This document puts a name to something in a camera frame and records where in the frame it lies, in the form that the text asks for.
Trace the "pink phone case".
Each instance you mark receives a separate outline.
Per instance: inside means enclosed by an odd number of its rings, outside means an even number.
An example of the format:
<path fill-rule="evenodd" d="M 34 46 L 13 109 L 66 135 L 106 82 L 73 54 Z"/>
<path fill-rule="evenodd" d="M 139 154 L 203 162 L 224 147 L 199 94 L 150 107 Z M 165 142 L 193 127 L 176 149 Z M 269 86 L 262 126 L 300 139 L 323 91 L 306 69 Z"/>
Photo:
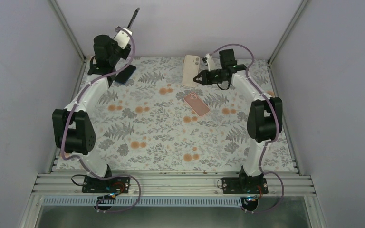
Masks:
<path fill-rule="evenodd" d="M 195 92 L 189 93 L 183 100 L 199 117 L 203 117 L 210 112 L 210 108 Z"/>

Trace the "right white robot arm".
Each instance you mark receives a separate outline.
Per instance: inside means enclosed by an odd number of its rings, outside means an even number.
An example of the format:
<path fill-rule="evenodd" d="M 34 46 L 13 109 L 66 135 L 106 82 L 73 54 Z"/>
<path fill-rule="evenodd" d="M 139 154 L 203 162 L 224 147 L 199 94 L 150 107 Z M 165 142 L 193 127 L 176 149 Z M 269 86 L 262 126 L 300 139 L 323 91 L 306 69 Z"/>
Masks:
<path fill-rule="evenodd" d="M 250 76 L 248 66 L 238 64 L 233 49 L 219 51 L 220 68 L 216 67 L 210 53 L 202 60 L 208 69 L 195 76 L 194 82 L 203 86 L 227 82 L 251 101 L 246 129 L 255 142 L 255 151 L 248 153 L 246 163 L 234 180 L 243 193 L 251 193 L 257 186 L 264 186 L 262 160 L 268 146 L 277 140 L 282 131 L 283 102 L 260 87 Z"/>

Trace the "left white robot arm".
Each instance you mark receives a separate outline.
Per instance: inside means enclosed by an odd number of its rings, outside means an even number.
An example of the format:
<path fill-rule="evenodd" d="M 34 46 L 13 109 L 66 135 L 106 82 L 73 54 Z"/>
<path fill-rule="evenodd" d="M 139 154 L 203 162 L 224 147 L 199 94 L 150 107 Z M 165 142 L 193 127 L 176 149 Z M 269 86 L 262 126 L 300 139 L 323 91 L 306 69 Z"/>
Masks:
<path fill-rule="evenodd" d="M 95 54 L 90 59 L 84 87 L 65 108 L 54 110 L 52 121 L 61 158 L 79 161 L 87 175 L 95 179 L 94 186 L 108 192 L 113 187 L 113 179 L 106 162 L 92 152 L 96 133 L 89 112 L 110 88 L 115 76 L 131 64 L 135 43 L 131 34 L 119 32 L 114 37 L 96 36 L 93 47 Z"/>

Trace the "beige phone case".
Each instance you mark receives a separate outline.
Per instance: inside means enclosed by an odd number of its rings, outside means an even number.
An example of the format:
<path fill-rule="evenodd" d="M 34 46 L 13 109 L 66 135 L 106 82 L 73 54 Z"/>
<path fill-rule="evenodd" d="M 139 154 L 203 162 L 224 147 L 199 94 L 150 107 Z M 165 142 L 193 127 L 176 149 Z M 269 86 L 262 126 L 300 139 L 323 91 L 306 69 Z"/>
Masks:
<path fill-rule="evenodd" d="M 197 83 L 194 78 L 199 73 L 200 57 L 193 55 L 186 55 L 184 58 L 182 85 L 186 87 L 196 87 Z"/>

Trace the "black phone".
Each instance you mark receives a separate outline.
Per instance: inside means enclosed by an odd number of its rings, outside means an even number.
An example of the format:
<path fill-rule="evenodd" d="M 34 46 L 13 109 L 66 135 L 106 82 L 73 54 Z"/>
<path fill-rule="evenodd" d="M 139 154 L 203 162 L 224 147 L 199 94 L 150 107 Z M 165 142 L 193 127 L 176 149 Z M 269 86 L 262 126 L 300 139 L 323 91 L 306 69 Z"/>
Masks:
<path fill-rule="evenodd" d="M 118 84 L 126 84 L 136 69 L 136 66 L 129 65 L 127 68 L 125 68 L 123 71 L 116 75 L 114 81 Z"/>

